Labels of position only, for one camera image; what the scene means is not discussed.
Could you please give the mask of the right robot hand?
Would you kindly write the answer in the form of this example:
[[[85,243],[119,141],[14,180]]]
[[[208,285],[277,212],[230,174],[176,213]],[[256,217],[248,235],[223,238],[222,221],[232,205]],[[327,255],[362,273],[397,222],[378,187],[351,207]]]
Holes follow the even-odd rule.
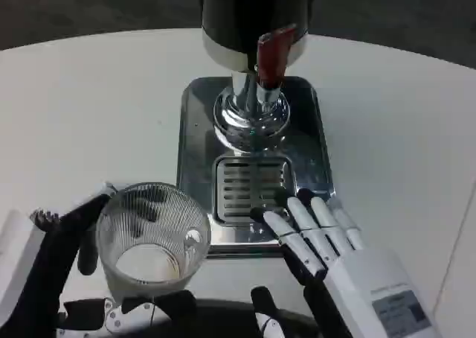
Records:
[[[274,201],[283,213],[250,217],[278,242],[325,337],[440,337],[399,257],[365,243],[336,196],[281,188]]]

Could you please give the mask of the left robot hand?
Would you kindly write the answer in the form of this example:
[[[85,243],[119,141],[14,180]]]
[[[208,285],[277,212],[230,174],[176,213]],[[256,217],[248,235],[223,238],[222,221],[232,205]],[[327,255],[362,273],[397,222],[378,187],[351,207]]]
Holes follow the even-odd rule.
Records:
[[[64,214],[12,213],[1,241],[3,337],[151,337],[195,315],[210,224],[172,185],[107,184]]]

